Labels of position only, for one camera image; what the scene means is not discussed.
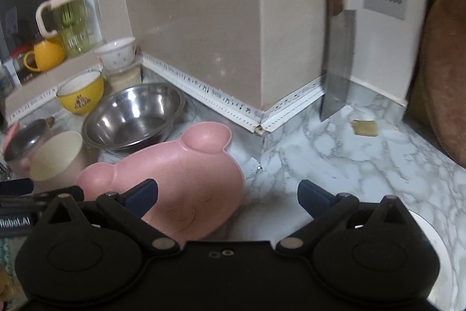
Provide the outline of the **white patterned edge strip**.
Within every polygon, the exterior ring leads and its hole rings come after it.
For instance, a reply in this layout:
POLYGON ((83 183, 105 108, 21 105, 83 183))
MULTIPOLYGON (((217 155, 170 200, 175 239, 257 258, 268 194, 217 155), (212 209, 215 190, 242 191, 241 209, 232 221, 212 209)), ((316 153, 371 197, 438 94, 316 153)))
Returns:
MULTIPOLYGON (((142 59, 142 66, 145 69, 154 72, 159 77, 181 89, 188 96, 251 133, 258 133, 260 129, 268 133, 275 131, 324 95, 322 86, 324 77, 318 77, 318 79, 285 96, 267 111, 263 111, 219 89, 213 88, 203 81, 151 55, 143 53, 139 57, 142 59)), ((50 102, 55 97, 59 85, 65 80, 74 74, 86 73, 93 69, 100 70, 102 66, 97 62, 96 56, 92 52, 88 52, 76 58, 71 58, 61 66, 42 75, 40 79, 45 79, 46 81, 45 90, 37 92, 35 97, 29 99, 17 109, 8 111, 6 113, 7 122, 11 124, 30 115, 50 102)))

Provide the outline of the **stainless steel bowl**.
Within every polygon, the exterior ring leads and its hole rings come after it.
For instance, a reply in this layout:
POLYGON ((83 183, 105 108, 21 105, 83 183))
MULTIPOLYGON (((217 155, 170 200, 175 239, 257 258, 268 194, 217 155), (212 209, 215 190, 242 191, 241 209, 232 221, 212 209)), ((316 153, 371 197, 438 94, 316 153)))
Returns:
POLYGON ((92 147, 128 155, 166 141, 185 104, 184 93, 169 83, 133 86, 102 99, 81 136, 92 147))

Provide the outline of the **pink steel-lined pot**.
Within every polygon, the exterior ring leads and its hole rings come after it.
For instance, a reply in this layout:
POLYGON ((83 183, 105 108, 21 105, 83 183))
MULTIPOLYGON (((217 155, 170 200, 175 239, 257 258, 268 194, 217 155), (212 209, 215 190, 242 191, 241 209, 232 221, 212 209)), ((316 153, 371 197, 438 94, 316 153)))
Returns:
POLYGON ((28 175, 33 156, 53 136, 54 117, 40 118, 23 128, 15 122, 6 134, 3 157, 17 174, 28 175))

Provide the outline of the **pink pig-shaped plate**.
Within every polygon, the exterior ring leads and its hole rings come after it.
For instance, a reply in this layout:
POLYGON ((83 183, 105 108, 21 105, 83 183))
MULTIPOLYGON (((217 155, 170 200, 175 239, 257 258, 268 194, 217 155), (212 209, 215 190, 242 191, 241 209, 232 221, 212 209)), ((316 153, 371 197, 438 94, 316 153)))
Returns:
POLYGON ((94 201, 155 180, 158 200, 142 219, 185 245, 213 233, 240 206, 245 178, 226 151, 231 140, 232 131, 224 124, 200 122, 179 139, 144 148, 116 164, 88 166, 77 185, 87 201, 94 201))

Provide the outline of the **clear plastic container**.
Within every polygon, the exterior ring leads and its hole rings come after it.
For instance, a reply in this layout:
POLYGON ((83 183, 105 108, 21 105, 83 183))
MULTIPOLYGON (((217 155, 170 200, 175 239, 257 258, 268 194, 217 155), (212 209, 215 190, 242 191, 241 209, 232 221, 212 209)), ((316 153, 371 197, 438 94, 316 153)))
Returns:
POLYGON ((135 64, 118 73, 109 73, 106 75, 106 78, 110 87, 110 93, 132 88, 142 83, 141 65, 135 64))

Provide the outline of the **small yellow sponge piece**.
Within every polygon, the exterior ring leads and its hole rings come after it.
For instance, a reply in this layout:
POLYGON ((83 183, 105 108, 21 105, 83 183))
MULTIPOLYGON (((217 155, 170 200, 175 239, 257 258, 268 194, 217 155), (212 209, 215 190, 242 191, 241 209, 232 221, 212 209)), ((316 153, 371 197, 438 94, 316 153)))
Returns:
POLYGON ((353 120, 351 126, 354 134, 357 136, 378 136, 378 126, 376 121, 353 120))

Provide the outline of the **round wooden cutting board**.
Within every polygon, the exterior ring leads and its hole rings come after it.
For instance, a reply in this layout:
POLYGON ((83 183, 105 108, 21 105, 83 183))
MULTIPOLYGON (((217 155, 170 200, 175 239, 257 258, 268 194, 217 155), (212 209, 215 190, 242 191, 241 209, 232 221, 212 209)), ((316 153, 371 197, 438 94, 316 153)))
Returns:
POLYGON ((465 0, 434 0, 419 45, 419 90, 427 122, 404 121, 465 166, 465 0))

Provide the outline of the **yellow mug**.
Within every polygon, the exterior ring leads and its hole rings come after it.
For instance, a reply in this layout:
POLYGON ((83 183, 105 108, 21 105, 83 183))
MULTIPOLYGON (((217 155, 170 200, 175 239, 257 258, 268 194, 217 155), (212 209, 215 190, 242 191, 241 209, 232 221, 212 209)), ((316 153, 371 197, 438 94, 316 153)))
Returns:
POLYGON ((65 50, 58 38, 44 39, 37 43, 23 57, 24 67, 33 73, 43 73, 59 66, 66 58, 65 50), (29 66, 28 59, 32 56, 36 66, 29 66))

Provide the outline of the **white bowl with hearts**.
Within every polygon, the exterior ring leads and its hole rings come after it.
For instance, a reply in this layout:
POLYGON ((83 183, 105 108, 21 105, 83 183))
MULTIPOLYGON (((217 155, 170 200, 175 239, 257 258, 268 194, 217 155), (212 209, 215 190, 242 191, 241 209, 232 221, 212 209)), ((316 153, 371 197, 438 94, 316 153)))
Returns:
POLYGON ((136 54, 136 39, 125 37, 116 39, 94 50, 98 63, 106 70, 124 69, 131 65, 136 54))

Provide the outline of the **cream plastic bowl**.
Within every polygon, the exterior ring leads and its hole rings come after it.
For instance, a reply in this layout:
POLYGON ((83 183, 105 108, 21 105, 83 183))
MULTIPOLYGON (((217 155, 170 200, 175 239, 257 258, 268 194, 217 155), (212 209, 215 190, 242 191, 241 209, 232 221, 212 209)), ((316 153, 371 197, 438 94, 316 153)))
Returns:
POLYGON ((36 192, 46 192, 76 184, 89 165, 87 148, 78 132, 67 131, 51 137, 31 160, 29 177, 36 192))

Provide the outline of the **yellow ceramic bowl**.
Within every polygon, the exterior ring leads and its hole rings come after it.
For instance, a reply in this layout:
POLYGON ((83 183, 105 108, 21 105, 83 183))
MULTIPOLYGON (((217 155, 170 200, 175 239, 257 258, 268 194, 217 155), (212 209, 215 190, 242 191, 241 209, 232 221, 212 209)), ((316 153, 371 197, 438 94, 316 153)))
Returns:
POLYGON ((75 115, 91 112, 103 98, 104 79, 99 70, 78 74, 61 85, 56 96, 60 104, 75 115))

